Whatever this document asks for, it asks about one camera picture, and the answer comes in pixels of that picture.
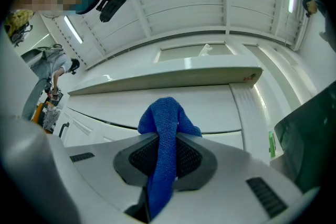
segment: cabinet handle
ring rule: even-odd
[[[59,138],[62,136],[62,132],[63,132],[64,127],[69,127],[69,125],[70,125],[69,122],[62,125],[61,131],[59,132],[59,136],[58,136]]]

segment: person's hand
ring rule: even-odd
[[[55,88],[53,88],[52,90],[51,90],[51,93],[52,93],[52,96],[58,96],[58,88],[57,87],[55,87]]]

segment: white shelf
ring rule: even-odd
[[[132,90],[226,85],[257,82],[262,68],[245,55],[191,57],[153,63],[85,81],[69,92],[70,96]]]

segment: white cabinet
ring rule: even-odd
[[[97,142],[100,121],[72,111],[69,123],[67,134],[63,140],[64,146],[83,146]]]
[[[228,85],[152,89],[71,96],[68,107],[115,125],[137,128],[142,114],[159,98],[173,97],[203,133],[242,129]]]
[[[61,140],[65,147],[105,143],[139,135],[137,130],[105,124],[69,108],[62,111],[54,135],[59,136],[64,125]]]
[[[121,139],[126,139],[140,135],[137,130],[122,128],[106,123],[99,126],[98,138],[96,143],[105,143]]]
[[[69,127],[66,127],[67,123],[70,124],[72,121],[71,110],[69,108],[64,108],[57,120],[53,135],[60,136],[61,132],[61,140],[64,143],[64,139],[67,136]]]
[[[65,147],[106,143],[139,135],[135,129],[106,124],[69,108],[64,108],[62,111],[57,121],[54,135],[58,136],[62,126],[67,123],[69,123],[69,126],[63,128],[61,136]],[[241,150],[244,149],[243,137],[240,131],[204,134],[203,138],[240,148]]]

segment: orange object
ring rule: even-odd
[[[49,103],[49,102],[46,102],[46,103],[41,103],[38,105],[37,109],[36,109],[36,112],[34,114],[34,117],[32,119],[32,122],[35,122],[36,124],[38,124],[38,118],[40,116],[40,113],[41,113],[41,110],[43,108],[43,105],[44,104],[47,104],[47,105],[51,105],[51,106],[54,106],[52,103]],[[47,134],[51,134],[49,131],[43,129]]]

